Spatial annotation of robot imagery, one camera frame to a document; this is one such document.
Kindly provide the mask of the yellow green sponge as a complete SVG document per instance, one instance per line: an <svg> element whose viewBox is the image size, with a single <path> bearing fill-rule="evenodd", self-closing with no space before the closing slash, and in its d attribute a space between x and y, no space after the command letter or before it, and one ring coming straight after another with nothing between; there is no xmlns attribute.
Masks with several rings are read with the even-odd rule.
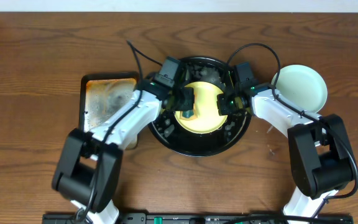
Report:
<svg viewBox="0 0 358 224"><path fill-rule="evenodd" d="M195 114L194 110L187 110L187 111L182 111L181 115L180 115L180 119L182 120L193 120L196 119L197 115Z"/></svg>

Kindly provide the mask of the yellow plate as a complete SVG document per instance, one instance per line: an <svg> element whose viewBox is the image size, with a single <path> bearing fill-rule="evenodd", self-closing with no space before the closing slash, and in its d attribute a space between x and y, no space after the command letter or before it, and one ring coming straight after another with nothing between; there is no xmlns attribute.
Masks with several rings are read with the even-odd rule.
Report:
<svg viewBox="0 0 358 224"><path fill-rule="evenodd" d="M208 82L193 82L187 84L194 90L195 102L190 117L184 111L176 111L175 119L187 131L196 134L207 134L218 130L227 120L227 115L220 115L217 106L217 96L223 91Z"/></svg>

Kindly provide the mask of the light blue plate top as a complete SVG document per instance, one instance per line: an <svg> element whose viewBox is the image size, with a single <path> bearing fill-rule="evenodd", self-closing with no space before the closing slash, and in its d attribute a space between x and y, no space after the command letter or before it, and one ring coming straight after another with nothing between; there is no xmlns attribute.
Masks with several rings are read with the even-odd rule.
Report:
<svg viewBox="0 0 358 224"><path fill-rule="evenodd" d="M276 89L286 99L313 113L319 112L328 98L328 89L322 76L305 65L283 67Z"/></svg>

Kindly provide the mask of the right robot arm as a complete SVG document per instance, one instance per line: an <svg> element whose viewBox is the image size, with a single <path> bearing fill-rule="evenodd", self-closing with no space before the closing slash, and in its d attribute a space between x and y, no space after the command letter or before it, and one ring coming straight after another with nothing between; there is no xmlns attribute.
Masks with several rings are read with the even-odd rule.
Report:
<svg viewBox="0 0 358 224"><path fill-rule="evenodd" d="M358 190L358 166L343 120L321 116L294 104L271 84L231 87L216 97L219 114L247 111L288 139L296 189L282 213L316 218L331 200Z"/></svg>

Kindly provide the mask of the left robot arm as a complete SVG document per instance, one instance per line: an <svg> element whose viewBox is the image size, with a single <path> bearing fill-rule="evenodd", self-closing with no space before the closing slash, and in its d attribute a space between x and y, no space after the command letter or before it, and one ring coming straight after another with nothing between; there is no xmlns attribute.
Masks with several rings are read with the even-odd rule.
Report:
<svg viewBox="0 0 358 224"><path fill-rule="evenodd" d="M112 202L124 150L162 108L193 108L192 87L170 87L146 80L113 116L85 132L73 129L63 145L52 188L77 206L70 223L115 223L119 210Z"/></svg>

